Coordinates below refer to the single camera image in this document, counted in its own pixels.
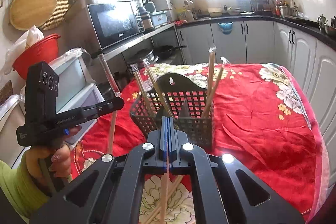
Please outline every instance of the dish rack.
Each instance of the dish rack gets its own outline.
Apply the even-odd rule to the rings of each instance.
[[[201,118],[207,102],[207,89],[176,73],[161,76],[157,83],[175,117],[175,129],[185,132],[191,143],[211,149],[213,104],[209,116]],[[155,117],[149,116],[142,95],[137,97],[130,109],[132,120],[146,137],[149,132],[160,129],[162,117],[168,116],[155,89],[147,92],[147,95]]]

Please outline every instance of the white plastic bag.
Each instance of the white plastic bag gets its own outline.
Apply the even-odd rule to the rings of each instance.
[[[6,52],[6,61],[0,70],[0,80],[3,75],[8,75],[13,70],[14,61],[25,51],[26,47],[30,47],[37,41],[44,38],[43,33],[36,28],[36,26],[31,27],[26,31],[16,42],[10,47]]]

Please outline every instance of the pink fabric trim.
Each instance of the pink fabric trim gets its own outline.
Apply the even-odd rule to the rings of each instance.
[[[286,73],[290,82],[293,84],[301,98],[308,119],[310,121],[311,132],[313,133],[316,142],[315,194],[313,204],[311,206],[310,215],[308,217],[308,220],[306,221],[306,223],[308,223],[318,212],[318,210],[321,208],[326,200],[329,185],[329,157],[326,145],[320,132],[319,124],[316,120],[314,111],[307,97],[303,94],[303,91],[301,90],[298,82],[294,79],[291,73],[285,67],[281,66],[281,68]]]

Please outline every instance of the green sleeve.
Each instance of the green sleeve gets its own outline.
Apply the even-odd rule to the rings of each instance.
[[[27,223],[30,215],[49,199],[34,184],[28,173],[26,153],[18,169],[11,169],[0,161],[0,187],[17,213]]]

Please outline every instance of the red cloth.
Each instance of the red cloth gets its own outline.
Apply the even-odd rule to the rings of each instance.
[[[302,114],[291,110],[291,115],[285,115],[279,110],[278,106],[284,104],[276,96],[279,87],[261,78],[261,68],[260,64],[226,65],[228,75],[221,80],[213,99],[212,153],[217,156],[232,154],[303,213],[313,204],[316,155],[320,153],[320,144],[314,140]],[[142,78],[146,80],[148,77],[142,74]],[[135,92],[138,92],[135,81],[122,92],[125,106],[117,115],[115,156],[126,154],[145,141],[129,116]],[[304,97],[301,90],[299,93],[301,98]],[[311,111],[306,98],[304,101],[305,107]],[[100,117],[72,151],[73,177],[83,168],[85,159],[97,159],[106,152],[110,116]],[[182,182],[191,191],[189,179]]]

